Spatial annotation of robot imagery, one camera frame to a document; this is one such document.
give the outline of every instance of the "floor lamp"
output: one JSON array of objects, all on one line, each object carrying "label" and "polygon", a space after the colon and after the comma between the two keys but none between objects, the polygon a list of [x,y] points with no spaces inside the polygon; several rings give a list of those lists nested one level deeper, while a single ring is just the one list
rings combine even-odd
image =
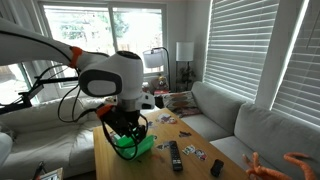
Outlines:
[{"label": "floor lamp", "polygon": [[176,61],[186,61],[187,62],[187,69],[186,69],[186,76],[187,76],[187,90],[189,85],[189,76],[190,76],[190,66],[189,62],[193,61],[193,50],[194,50],[194,43],[193,42],[177,42],[177,59]]},{"label": "floor lamp", "polygon": [[151,50],[143,52],[143,58],[146,68],[156,68],[164,65],[165,61],[167,61],[168,65],[168,85],[170,88],[170,68],[169,68],[169,53],[168,50],[164,47],[152,48]]}]

